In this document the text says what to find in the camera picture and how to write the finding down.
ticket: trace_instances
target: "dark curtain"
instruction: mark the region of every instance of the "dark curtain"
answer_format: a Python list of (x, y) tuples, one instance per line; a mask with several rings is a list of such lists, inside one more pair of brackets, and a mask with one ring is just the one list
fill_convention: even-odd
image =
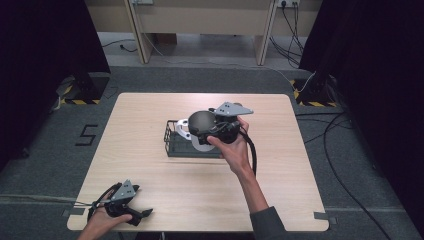
[(347, 12), (348, 2), (323, 1), (300, 68), (319, 71), (331, 56), (326, 73), (424, 237), (424, 1), (357, 0)]
[(29, 144), (70, 75), (110, 72), (83, 0), (0, 8), (0, 169)]

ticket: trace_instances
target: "power outlet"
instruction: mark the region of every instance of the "power outlet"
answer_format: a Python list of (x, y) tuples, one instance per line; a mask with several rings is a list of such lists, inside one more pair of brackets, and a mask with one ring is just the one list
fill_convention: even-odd
[(281, 7), (281, 3), (286, 2), (286, 8), (294, 8), (295, 4), (299, 7), (300, 0), (278, 0), (277, 7)]

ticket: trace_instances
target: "sleeve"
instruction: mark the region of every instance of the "sleeve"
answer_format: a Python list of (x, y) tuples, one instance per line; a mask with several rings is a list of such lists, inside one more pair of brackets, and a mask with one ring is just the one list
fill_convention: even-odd
[(283, 239), (285, 229), (274, 207), (250, 214), (256, 240)]

